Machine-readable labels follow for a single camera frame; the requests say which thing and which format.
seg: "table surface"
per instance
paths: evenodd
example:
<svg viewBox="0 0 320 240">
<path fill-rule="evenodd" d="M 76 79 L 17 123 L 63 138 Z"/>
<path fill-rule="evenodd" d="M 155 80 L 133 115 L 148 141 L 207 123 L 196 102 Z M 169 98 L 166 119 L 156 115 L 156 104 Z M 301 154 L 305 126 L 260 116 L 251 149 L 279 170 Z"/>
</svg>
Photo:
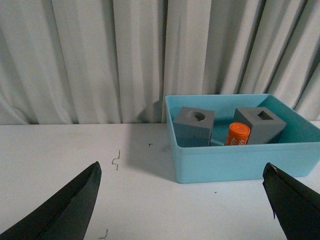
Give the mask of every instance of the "table surface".
<svg viewBox="0 0 320 240">
<path fill-rule="evenodd" d="M 262 179 L 176 183 L 165 124 L 6 125 L 0 135 L 0 233 L 98 161 L 86 240 L 286 239 Z M 320 164 L 297 179 L 320 193 L 319 175 Z"/>
</svg>

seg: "curtain fold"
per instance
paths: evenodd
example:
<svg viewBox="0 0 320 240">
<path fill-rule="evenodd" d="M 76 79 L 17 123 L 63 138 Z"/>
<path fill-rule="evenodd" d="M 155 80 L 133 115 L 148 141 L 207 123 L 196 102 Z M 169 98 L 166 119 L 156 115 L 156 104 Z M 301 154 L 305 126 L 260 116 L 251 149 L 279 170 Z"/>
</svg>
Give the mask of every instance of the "curtain fold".
<svg viewBox="0 0 320 240">
<path fill-rule="evenodd" d="M 165 3 L 115 0 L 113 4 L 123 123 L 160 122 Z"/>
<path fill-rule="evenodd" d="M 165 122 L 166 95 L 320 120 L 319 0 L 0 1 L 0 124 Z"/>
</svg>

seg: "orange cap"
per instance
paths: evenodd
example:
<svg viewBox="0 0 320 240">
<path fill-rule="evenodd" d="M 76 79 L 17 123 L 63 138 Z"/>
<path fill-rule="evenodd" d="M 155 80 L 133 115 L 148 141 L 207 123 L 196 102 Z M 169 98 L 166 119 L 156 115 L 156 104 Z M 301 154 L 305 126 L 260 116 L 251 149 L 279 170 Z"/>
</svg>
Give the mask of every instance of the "orange cap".
<svg viewBox="0 0 320 240">
<path fill-rule="evenodd" d="M 230 124 L 224 145 L 245 145 L 250 135 L 250 128 L 240 122 Z"/>
</svg>

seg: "pen mark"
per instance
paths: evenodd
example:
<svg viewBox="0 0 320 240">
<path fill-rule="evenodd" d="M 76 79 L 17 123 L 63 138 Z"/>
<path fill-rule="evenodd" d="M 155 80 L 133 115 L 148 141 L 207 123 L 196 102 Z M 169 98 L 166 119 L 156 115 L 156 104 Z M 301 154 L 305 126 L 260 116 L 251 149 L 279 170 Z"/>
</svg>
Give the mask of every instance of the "pen mark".
<svg viewBox="0 0 320 240">
<path fill-rule="evenodd" d="M 112 165 L 116 165 L 116 170 L 117 170 L 117 171 L 118 171 L 119 164 L 114 163 L 114 160 L 117 160 L 117 159 L 119 159 L 119 158 L 120 158 L 120 150 L 119 150 L 119 155 L 118 155 L 118 157 L 112 159 Z"/>
<path fill-rule="evenodd" d="M 106 229 L 105 236 L 99 237 L 98 239 L 106 239 L 106 238 L 107 238 L 107 235 L 108 235 L 108 229 Z"/>
</svg>

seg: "gray cube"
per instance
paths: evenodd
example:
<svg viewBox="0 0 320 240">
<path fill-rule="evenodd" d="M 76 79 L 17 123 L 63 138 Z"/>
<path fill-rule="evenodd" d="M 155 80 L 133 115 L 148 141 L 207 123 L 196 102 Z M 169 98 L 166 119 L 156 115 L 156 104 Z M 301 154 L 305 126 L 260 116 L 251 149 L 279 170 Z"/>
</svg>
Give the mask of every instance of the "gray cube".
<svg viewBox="0 0 320 240">
<path fill-rule="evenodd" d="M 233 121 L 250 128 L 247 145 L 277 143 L 286 126 L 282 119 L 266 107 L 237 108 Z"/>
<path fill-rule="evenodd" d="M 214 120 L 215 111 L 183 106 L 173 121 L 178 146 L 209 146 Z"/>
</svg>

